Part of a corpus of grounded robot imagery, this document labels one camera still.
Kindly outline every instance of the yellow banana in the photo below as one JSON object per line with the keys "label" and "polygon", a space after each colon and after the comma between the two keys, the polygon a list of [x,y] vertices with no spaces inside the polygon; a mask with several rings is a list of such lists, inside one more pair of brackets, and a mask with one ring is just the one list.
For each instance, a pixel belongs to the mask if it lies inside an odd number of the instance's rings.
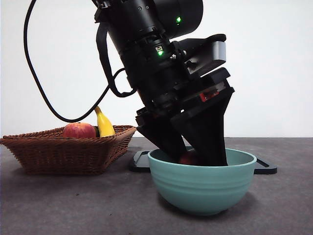
{"label": "yellow banana", "polygon": [[101,112],[101,109],[98,106],[94,110],[97,114],[100,137],[114,135],[115,131],[110,120]]}

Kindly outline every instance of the wicker basket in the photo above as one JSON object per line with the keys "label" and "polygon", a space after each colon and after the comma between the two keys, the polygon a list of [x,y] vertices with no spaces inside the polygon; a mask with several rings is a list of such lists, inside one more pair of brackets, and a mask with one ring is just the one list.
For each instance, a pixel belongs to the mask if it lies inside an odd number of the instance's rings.
{"label": "wicker basket", "polygon": [[114,126],[116,134],[103,138],[62,138],[64,127],[29,134],[4,136],[5,145],[27,174],[100,175],[123,155],[136,131]]}

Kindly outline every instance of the white backdrop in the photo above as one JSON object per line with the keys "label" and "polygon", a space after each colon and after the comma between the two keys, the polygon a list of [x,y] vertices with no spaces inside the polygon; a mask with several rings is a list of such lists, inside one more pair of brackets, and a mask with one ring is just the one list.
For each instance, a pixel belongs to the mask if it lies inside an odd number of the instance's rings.
{"label": "white backdrop", "polygon": [[[1,136],[64,126],[46,107],[23,51],[30,0],[1,1]],[[224,65],[235,88],[225,114],[228,137],[313,137],[313,1],[204,0],[200,27],[177,40],[227,35]],[[29,51],[55,109],[82,115],[107,85],[96,49],[90,0],[38,0],[30,20]],[[111,41],[113,71],[122,67]],[[129,91],[125,74],[117,79]],[[100,103],[113,124],[136,125],[137,94],[111,92]],[[96,124],[93,113],[83,120]]]}

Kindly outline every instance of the bowl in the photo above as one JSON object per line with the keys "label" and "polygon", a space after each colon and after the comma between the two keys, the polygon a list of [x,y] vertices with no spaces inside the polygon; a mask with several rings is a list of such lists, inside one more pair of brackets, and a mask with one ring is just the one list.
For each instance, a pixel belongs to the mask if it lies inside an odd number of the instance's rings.
{"label": "bowl", "polygon": [[152,179],[162,197],[186,213],[203,216],[227,210],[243,198],[257,160],[250,153],[228,148],[228,166],[177,164],[160,149],[148,156]]}

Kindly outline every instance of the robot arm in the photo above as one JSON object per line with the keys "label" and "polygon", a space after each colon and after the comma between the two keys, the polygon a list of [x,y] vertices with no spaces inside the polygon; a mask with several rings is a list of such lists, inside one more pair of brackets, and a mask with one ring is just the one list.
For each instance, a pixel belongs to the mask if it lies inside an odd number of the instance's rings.
{"label": "robot arm", "polygon": [[[194,31],[202,0],[98,0],[97,46],[109,87],[118,97],[138,92],[145,105],[137,111],[138,131],[178,160],[186,152],[182,136],[201,165],[227,165],[224,113],[234,92],[225,68],[223,34],[206,39],[170,39]],[[133,90],[120,93],[107,50],[110,35]]]}

